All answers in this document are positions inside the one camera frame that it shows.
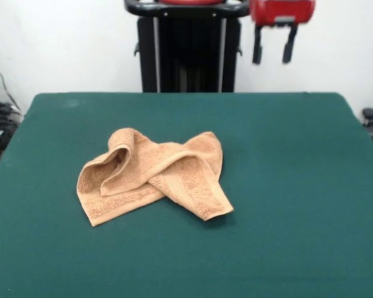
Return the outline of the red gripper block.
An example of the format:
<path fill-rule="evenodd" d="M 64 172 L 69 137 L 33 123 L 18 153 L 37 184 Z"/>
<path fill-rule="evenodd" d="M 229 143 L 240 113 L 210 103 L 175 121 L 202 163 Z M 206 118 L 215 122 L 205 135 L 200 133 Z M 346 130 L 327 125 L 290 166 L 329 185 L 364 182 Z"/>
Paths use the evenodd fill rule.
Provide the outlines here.
<path fill-rule="evenodd" d="M 310 21 L 315 10 L 315 1 L 262 1 L 251 0 L 250 10 L 255 22 L 252 63 L 259 65 L 262 59 L 262 28 L 290 25 L 290 32 L 283 51 L 283 64 L 292 60 L 293 47 L 299 24 Z"/>

